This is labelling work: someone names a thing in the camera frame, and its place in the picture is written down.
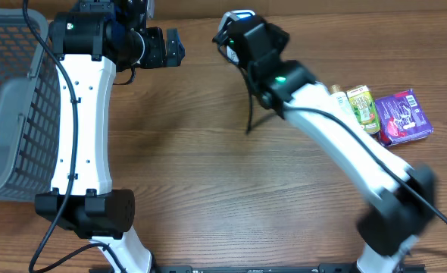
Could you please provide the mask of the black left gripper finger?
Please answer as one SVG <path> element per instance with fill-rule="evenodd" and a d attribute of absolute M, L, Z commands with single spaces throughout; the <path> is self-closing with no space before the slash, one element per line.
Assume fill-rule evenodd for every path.
<path fill-rule="evenodd" d="M 180 36 L 177 28 L 167 29 L 167 49 L 178 49 Z"/>
<path fill-rule="evenodd" d="M 166 67 L 179 67 L 182 63 L 182 60 L 185 57 L 185 50 L 167 50 L 166 54 L 166 61 L 165 66 Z"/>

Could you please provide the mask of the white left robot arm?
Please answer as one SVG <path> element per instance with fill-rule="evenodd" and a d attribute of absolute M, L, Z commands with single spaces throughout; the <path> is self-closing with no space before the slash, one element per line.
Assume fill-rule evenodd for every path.
<path fill-rule="evenodd" d="M 36 213 L 100 249 L 111 272 L 158 271 L 133 226 L 134 193 L 113 188 L 108 164 L 116 74 L 177 67 L 185 55 L 176 29 L 147 26 L 154 9 L 149 0 L 80 1 L 55 16 L 44 45 L 58 72 L 60 124 L 55 172 Z"/>

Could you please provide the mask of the white Pantene tube gold cap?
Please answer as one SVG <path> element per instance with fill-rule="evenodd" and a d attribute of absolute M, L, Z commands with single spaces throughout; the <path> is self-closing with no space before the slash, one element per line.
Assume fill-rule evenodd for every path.
<path fill-rule="evenodd" d="M 350 105 L 348 96 L 342 91 L 339 85 L 332 85 L 330 87 L 330 96 L 338 102 L 339 107 L 349 118 L 351 118 L 355 123 L 358 123 L 358 120 Z"/>

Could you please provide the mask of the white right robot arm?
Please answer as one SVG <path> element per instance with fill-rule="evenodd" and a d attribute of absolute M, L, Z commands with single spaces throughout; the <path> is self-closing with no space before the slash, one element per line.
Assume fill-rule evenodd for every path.
<path fill-rule="evenodd" d="M 307 134 L 331 157 L 369 205 L 357 229 L 365 242 L 353 272 L 395 272 L 435 216 L 436 176 L 412 168 L 350 118 L 299 61 L 280 57 L 289 34 L 251 10 L 222 17 L 218 46 L 244 77 L 249 97 Z"/>

